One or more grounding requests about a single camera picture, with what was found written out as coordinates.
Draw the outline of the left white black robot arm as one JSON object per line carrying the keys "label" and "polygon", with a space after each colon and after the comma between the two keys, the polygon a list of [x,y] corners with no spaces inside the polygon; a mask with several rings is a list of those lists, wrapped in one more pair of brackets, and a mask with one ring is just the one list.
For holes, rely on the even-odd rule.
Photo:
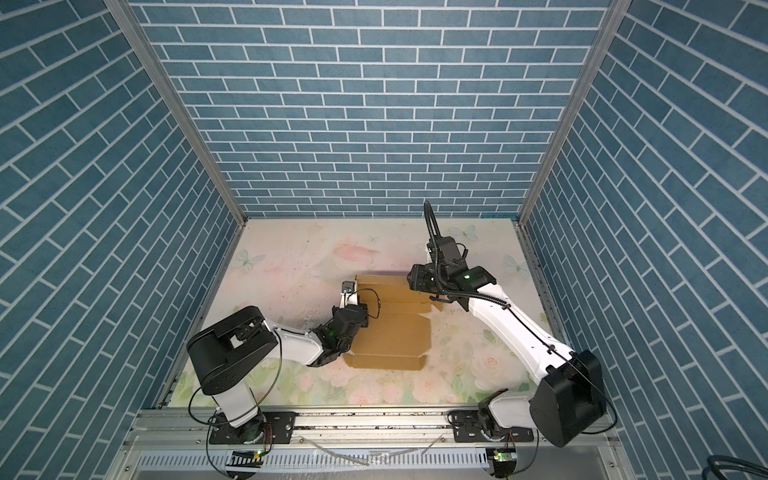
{"label": "left white black robot arm", "polygon": [[263,360],[320,368],[347,353],[368,325],[364,304],[333,307],[328,321],[309,330],[292,330],[266,319],[258,307],[247,306],[198,332],[188,341],[187,352],[202,393],[212,397],[223,414],[211,424],[237,429],[257,418],[261,401],[245,379]]}

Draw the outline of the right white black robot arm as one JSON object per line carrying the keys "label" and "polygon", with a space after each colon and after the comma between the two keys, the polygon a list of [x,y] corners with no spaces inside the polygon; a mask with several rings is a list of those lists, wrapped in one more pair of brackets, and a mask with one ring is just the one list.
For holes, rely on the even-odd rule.
{"label": "right white black robot arm", "polygon": [[467,266],[453,238],[432,237],[426,248],[430,261],[412,267],[409,288],[458,303],[515,354],[536,384],[528,399],[532,428],[563,447],[607,413],[602,367],[594,354],[576,352],[541,328],[485,268]]}

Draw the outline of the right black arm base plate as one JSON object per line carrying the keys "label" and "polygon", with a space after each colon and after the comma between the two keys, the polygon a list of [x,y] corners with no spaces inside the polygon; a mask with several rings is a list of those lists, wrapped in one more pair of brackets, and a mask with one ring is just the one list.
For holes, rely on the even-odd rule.
{"label": "right black arm base plate", "polygon": [[457,443],[533,442],[534,431],[525,427],[501,427],[485,410],[455,409],[446,414]]}

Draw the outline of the brown cardboard paper box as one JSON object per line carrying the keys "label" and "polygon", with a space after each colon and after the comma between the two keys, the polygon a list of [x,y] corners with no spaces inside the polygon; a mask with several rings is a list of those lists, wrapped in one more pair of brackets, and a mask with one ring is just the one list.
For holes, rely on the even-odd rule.
{"label": "brown cardboard paper box", "polygon": [[441,308],[426,293],[409,288],[404,276],[358,275],[358,300],[371,313],[343,361],[357,370],[420,371],[431,349],[427,315]]}

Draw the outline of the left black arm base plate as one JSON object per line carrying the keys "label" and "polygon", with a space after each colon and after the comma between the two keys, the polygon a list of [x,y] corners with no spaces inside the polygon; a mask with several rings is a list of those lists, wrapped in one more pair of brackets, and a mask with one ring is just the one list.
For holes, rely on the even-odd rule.
{"label": "left black arm base plate", "polygon": [[263,412],[238,427],[226,421],[222,412],[215,415],[216,426],[208,436],[213,445],[262,445],[289,444],[293,435],[297,414],[291,411]]}

